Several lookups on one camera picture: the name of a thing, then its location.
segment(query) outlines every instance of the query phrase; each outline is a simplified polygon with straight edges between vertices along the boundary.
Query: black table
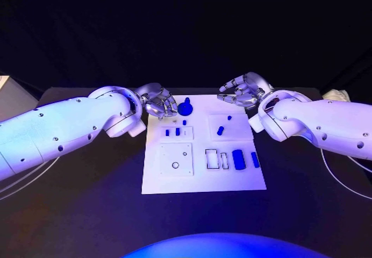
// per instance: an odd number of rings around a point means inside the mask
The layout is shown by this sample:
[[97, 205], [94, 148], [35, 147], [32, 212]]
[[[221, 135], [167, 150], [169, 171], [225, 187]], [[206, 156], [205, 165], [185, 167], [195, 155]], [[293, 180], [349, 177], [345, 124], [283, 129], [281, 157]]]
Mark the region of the black table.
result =
[[[293, 90], [320, 99], [316, 89]], [[91, 91], [52, 88], [39, 104]], [[101, 132], [0, 202], [1, 257], [120, 257], [160, 240], [205, 232], [262, 235], [333, 257], [372, 256], [372, 201], [336, 182], [320, 150], [303, 138], [277, 142], [265, 132], [254, 136], [267, 190], [141, 195], [146, 132], [134, 138]], [[349, 159], [333, 153], [326, 158], [335, 174], [371, 194]]]

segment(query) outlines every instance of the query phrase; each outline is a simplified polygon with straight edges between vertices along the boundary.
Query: black curtain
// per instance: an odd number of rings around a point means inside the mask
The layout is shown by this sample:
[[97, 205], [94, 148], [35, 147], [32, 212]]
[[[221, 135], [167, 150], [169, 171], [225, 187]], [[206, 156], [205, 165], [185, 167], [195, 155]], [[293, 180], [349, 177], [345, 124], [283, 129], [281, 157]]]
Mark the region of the black curtain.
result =
[[[371, 85], [372, 4], [3, 0], [0, 5], [0, 71], [36, 95], [49, 87], [149, 82], [218, 88], [248, 71], [274, 87], [326, 90], [349, 83], [359, 92]], [[353, 87], [350, 77], [360, 74], [369, 85]]]

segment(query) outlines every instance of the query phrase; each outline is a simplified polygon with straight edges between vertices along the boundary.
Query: blue object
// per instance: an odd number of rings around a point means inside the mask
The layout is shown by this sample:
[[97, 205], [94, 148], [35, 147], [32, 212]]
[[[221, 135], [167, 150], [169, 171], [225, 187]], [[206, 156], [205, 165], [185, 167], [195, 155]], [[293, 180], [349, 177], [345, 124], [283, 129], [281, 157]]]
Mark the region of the blue object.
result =
[[254, 160], [254, 167], [258, 168], [260, 167], [260, 162], [258, 162], [258, 158], [257, 158], [255, 152], [252, 152], [251, 155], [252, 155], [252, 160]]
[[185, 117], [192, 113], [192, 104], [189, 98], [186, 98], [185, 102], [179, 104], [177, 112]]
[[244, 156], [242, 156], [242, 150], [236, 149], [232, 151], [232, 157], [234, 157], [234, 165], [236, 170], [245, 169], [245, 162], [244, 162]]
[[221, 126], [221, 127], [219, 127], [219, 130], [218, 130], [218, 132], [216, 132], [218, 135], [222, 135], [223, 129], [225, 129], [223, 126]]
[[186, 235], [143, 247], [123, 258], [198, 257], [198, 258], [327, 258], [326, 255], [260, 235], [208, 233]]

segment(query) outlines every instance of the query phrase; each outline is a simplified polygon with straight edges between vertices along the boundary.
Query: white cable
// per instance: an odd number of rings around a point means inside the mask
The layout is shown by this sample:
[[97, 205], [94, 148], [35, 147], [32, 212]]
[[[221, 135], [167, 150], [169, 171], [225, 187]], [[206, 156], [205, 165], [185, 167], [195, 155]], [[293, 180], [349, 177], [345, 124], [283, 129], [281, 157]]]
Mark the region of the white cable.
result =
[[368, 171], [372, 173], [372, 170], [366, 168], [352, 157], [347, 156], [347, 158]]
[[336, 181], [342, 184], [342, 186], [343, 186], [347, 190], [350, 190], [355, 194], [358, 194], [358, 195], [363, 196], [365, 198], [368, 198], [369, 200], [372, 200], [372, 197], [362, 195], [359, 192], [356, 192], [353, 189], [350, 189], [347, 186], [343, 185], [342, 181], [340, 181], [340, 180], [337, 179], [337, 177], [333, 175], [332, 170], [330, 170], [330, 168], [329, 168], [329, 166], [327, 166], [327, 162], [326, 162], [326, 158], [324, 158], [324, 154], [323, 154], [323, 149], [320, 149], [320, 152], [322, 152], [322, 157], [323, 157], [324, 165], [326, 165], [326, 168], [327, 168], [329, 173], [332, 174], [332, 177], [336, 179]]
[[10, 195], [13, 195], [14, 193], [17, 193], [30, 183], [33, 183], [36, 181], [36, 179], [43, 175], [43, 173], [48, 171], [48, 169], [52, 167], [52, 165], [56, 163], [59, 157], [56, 158], [56, 160], [52, 162], [50, 166], [45, 169], [45, 171], [33, 178], [33, 180], [25, 184], [14, 192], [12, 192], [9, 195], [6, 195], [4, 197], [0, 198], [0, 200], [3, 200], [4, 198], [7, 198]]
[[25, 175], [13, 184], [10, 184], [7, 187], [4, 187], [0, 192], [6, 191], [10, 187], [13, 187], [27, 176], [30, 176], [37, 170], [39, 168], [46, 164], [46, 162], [27, 174]]

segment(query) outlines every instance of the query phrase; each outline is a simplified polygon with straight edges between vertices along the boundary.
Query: robotic arm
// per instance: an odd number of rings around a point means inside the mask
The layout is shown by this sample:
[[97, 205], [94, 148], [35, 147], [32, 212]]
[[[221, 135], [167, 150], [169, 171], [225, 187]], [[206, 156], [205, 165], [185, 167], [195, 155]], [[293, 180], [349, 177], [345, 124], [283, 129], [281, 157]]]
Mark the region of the robotic arm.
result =
[[177, 104], [159, 83], [136, 91], [107, 86], [88, 97], [49, 104], [0, 122], [0, 180], [89, 144], [101, 130], [110, 137], [144, 129], [141, 111], [159, 119], [177, 114]]
[[257, 73], [247, 73], [219, 89], [235, 87], [236, 96], [218, 95], [218, 99], [244, 106], [258, 105], [249, 119], [255, 132], [267, 131], [271, 138], [284, 141], [297, 135], [332, 152], [372, 159], [372, 106], [340, 101], [311, 101], [303, 94], [274, 88]]

